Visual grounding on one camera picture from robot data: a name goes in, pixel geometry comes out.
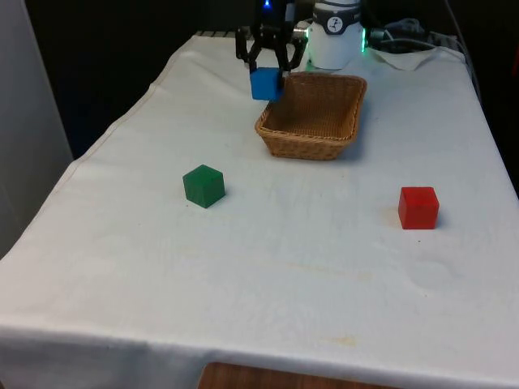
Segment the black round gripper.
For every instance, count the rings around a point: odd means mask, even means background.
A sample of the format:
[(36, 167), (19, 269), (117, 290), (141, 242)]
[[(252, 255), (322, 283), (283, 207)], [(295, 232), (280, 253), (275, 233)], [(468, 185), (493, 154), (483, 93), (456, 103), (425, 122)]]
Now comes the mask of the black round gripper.
[(242, 60), (250, 73), (257, 70), (257, 58), (270, 44), (263, 26), (270, 27), (271, 46), (277, 58), (277, 86), (284, 87), (285, 77), (301, 61), (307, 47), (304, 30), (294, 25), (296, 3), (294, 0), (255, 0), (254, 24), (240, 26), (235, 32), (236, 58)]

